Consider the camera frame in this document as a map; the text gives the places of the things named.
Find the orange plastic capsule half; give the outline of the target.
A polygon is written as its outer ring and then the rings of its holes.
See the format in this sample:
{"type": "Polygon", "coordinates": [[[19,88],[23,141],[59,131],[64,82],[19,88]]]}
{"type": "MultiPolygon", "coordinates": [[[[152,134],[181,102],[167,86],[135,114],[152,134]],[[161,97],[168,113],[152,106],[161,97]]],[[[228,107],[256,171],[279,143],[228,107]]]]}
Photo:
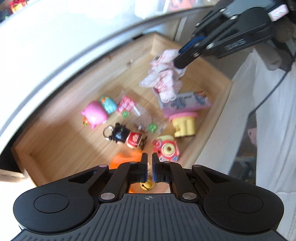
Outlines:
{"type": "Polygon", "coordinates": [[[117,169],[119,165],[128,162],[140,162],[142,157],[142,151],[139,150],[130,150],[126,153],[117,153],[112,160],[110,161],[109,168],[117,169]]]}

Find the teal round toy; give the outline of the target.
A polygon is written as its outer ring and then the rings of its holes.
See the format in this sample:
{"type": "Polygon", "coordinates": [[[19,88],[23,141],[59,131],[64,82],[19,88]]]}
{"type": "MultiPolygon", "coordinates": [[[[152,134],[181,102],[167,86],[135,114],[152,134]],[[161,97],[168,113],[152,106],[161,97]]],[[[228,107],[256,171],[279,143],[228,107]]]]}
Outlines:
{"type": "Polygon", "coordinates": [[[103,106],[104,110],[107,112],[108,115],[111,115],[117,110],[117,104],[115,101],[107,95],[102,96],[99,99],[99,102],[103,106]]]}

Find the yellow smiley bell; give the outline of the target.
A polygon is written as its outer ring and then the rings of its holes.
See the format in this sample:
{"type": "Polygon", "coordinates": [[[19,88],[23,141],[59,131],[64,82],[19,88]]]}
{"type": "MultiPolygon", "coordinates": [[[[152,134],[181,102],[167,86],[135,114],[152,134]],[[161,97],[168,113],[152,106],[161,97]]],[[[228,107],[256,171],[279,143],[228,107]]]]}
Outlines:
{"type": "Polygon", "coordinates": [[[144,191],[151,191],[154,189],[155,183],[152,180],[147,180],[146,182],[140,183],[140,188],[144,191]]]}

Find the pink toy package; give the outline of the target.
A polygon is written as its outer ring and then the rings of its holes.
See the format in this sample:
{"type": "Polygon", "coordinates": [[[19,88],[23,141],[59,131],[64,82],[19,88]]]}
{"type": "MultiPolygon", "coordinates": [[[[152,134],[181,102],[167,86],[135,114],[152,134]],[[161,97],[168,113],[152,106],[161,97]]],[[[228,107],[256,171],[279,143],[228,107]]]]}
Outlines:
{"type": "Polygon", "coordinates": [[[212,103],[204,91],[184,92],[177,94],[174,100],[167,103],[159,101],[159,106],[165,117],[177,113],[193,112],[212,107],[212,103]]]}

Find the yellow pink cake toy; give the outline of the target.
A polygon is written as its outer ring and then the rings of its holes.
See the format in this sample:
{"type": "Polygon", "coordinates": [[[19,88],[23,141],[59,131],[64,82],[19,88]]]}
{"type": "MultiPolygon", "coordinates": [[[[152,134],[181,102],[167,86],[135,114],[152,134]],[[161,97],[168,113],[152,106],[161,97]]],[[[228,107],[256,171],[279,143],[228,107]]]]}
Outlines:
{"type": "Polygon", "coordinates": [[[196,135],[195,120],[198,117],[196,112],[175,113],[169,116],[175,133],[175,138],[183,138],[196,135]]]}

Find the white trousers leg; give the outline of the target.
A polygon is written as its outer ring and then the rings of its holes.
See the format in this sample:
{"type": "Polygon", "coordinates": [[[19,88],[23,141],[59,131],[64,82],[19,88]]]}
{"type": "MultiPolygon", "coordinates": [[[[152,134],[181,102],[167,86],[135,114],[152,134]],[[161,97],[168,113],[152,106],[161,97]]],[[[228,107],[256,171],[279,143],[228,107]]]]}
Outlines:
{"type": "Polygon", "coordinates": [[[295,66],[277,87],[283,75],[281,69],[268,70],[254,50],[234,75],[229,97],[238,137],[255,110],[256,184],[281,198],[285,211],[277,230],[295,240],[295,66]]]}

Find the white cabinet with drawers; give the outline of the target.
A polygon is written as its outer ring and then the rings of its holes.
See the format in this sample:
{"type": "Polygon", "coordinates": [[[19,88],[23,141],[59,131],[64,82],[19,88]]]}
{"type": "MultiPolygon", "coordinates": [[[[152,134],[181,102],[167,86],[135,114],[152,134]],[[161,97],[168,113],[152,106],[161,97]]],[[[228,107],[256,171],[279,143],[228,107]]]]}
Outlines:
{"type": "Polygon", "coordinates": [[[215,1],[29,1],[1,23],[1,148],[71,76],[154,26],[215,1]]]}

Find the black mouse keychain figure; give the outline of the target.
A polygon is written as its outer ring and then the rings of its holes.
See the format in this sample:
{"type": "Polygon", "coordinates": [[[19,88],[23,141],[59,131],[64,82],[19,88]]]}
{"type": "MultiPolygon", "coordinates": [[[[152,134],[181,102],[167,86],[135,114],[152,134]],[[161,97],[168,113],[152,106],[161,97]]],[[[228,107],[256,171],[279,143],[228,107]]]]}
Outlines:
{"type": "Polygon", "coordinates": [[[103,130],[103,136],[108,141],[117,144],[126,144],[131,149],[143,150],[147,142],[147,136],[131,131],[126,125],[116,123],[115,126],[107,126],[103,130]]]}

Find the clear candy wrapper bag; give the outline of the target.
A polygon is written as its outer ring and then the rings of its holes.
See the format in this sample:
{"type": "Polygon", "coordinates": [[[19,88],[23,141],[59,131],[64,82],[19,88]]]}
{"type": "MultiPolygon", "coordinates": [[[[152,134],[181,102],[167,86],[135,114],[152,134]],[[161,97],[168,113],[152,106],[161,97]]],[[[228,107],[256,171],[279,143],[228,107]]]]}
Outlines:
{"type": "Polygon", "coordinates": [[[117,112],[120,116],[133,123],[139,131],[146,133],[163,132],[167,126],[155,113],[148,111],[125,93],[117,98],[117,112]]]}

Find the pink lace fabric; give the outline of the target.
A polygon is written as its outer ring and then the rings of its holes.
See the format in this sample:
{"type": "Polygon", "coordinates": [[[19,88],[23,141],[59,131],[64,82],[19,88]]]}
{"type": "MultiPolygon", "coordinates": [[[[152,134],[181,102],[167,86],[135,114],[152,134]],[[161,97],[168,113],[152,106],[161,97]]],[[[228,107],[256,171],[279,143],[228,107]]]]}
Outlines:
{"type": "Polygon", "coordinates": [[[182,87],[180,78],[185,75],[187,68],[179,69],[174,66],[178,53],[177,49],[167,49],[155,56],[147,77],[139,83],[141,87],[156,90],[163,103],[175,100],[182,87]]]}

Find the red donut keychain charm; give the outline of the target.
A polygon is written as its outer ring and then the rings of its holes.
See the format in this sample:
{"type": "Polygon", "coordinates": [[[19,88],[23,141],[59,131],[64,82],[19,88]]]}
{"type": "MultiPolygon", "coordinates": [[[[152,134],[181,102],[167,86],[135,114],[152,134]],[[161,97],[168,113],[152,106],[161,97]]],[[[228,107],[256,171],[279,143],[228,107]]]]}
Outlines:
{"type": "Polygon", "coordinates": [[[153,152],[158,154],[161,162],[178,162],[180,151],[172,135],[158,136],[152,140],[153,152]]]}

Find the pink pig toy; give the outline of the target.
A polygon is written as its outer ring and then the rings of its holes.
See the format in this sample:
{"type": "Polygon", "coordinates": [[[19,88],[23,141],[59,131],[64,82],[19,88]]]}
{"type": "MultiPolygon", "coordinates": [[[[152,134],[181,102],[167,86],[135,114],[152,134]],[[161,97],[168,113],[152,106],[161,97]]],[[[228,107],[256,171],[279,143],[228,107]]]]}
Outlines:
{"type": "Polygon", "coordinates": [[[108,119],[108,114],[102,104],[96,100],[91,101],[81,114],[84,116],[83,125],[90,125],[91,129],[95,129],[97,125],[103,124],[108,119]]]}

